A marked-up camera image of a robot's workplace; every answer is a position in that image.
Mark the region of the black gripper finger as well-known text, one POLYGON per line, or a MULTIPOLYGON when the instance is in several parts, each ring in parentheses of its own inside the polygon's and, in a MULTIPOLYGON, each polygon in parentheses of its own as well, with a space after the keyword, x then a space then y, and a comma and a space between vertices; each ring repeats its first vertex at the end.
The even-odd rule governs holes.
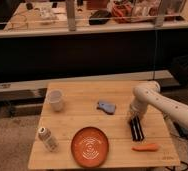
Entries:
POLYGON ((137 122, 137 129, 139 130, 139 134, 140 134, 140 140, 144 140, 144 134, 143 134, 143 131, 142 131, 142 127, 141 127, 141 124, 140 124, 140 119, 138 116, 136 116, 136 122, 137 122))
POLYGON ((137 141, 138 139, 137 139, 137 135, 136 135, 136 132, 135 132, 133 120, 130 120, 129 124, 130 124, 130 128, 131 128, 133 141, 137 141))

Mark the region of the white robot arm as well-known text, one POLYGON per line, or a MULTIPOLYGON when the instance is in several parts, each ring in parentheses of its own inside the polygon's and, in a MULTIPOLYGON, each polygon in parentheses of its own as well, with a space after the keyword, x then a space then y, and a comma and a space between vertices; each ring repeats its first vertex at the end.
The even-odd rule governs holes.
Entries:
POLYGON ((133 88, 133 96, 129 105, 130 119, 142 118, 151 105, 188 130, 188 105, 161 95, 158 82, 139 83, 133 88))

